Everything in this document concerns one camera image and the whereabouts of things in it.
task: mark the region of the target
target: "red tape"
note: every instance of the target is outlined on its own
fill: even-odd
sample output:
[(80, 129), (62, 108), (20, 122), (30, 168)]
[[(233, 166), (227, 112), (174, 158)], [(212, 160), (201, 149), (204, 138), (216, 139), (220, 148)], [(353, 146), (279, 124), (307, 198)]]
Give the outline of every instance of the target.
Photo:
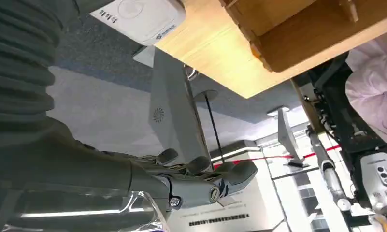
[[(335, 150), (337, 148), (340, 148), (340, 145), (337, 145), (337, 146), (332, 146), (332, 147), (329, 147), (329, 148), (326, 148), (326, 151), (331, 151), (331, 150)], [(311, 156), (315, 156), (315, 152), (312, 152), (310, 154), (307, 154), (305, 156), (303, 156), (304, 158), (308, 158), (308, 157), (311, 157)], [(269, 156), (269, 157), (261, 157), (261, 158), (254, 158), (254, 159), (242, 159), (242, 160), (235, 160), (233, 161), (233, 164), (236, 165), (242, 161), (245, 161), (245, 160), (248, 160), (248, 161), (255, 161), (255, 160), (264, 160), (264, 159), (270, 159), (270, 158), (285, 158), (285, 159), (291, 159), (293, 158), (293, 156), (291, 155), (286, 155), (286, 156)], [(222, 164), (216, 164), (214, 165), (214, 168), (215, 170), (220, 167)]]

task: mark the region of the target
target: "white wall-mounted device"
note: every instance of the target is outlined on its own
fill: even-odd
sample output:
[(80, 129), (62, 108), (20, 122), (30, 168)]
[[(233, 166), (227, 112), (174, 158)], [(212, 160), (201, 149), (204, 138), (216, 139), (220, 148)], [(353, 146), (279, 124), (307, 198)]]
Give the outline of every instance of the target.
[(186, 17), (178, 0), (116, 0), (91, 15), (145, 46), (161, 40)]

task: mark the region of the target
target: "gray flexible tube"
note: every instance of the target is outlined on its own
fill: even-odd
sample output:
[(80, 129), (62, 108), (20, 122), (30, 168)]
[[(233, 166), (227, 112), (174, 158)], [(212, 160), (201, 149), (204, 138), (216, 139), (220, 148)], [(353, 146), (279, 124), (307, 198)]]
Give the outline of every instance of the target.
[(53, 130), (48, 67), (67, 23), (112, 0), (0, 0), (0, 147)]

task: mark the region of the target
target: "pink cloth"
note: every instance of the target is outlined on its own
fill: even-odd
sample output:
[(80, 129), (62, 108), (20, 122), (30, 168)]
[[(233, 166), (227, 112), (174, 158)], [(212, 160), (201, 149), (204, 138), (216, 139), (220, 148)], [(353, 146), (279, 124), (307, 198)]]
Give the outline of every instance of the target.
[(347, 63), (354, 71), (345, 84), (350, 103), (387, 143), (387, 53), (371, 41), (352, 50)]

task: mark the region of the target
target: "wooden shelf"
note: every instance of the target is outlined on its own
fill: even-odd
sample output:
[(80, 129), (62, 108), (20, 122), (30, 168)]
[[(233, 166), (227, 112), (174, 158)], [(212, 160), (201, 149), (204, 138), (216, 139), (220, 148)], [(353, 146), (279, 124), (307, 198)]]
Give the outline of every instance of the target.
[(387, 0), (294, 0), (290, 6), (280, 1), (274, 8), (270, 0), (239, 0), (227, 9), (264, 66), (274, 72), (297, 65), (387, 18)]

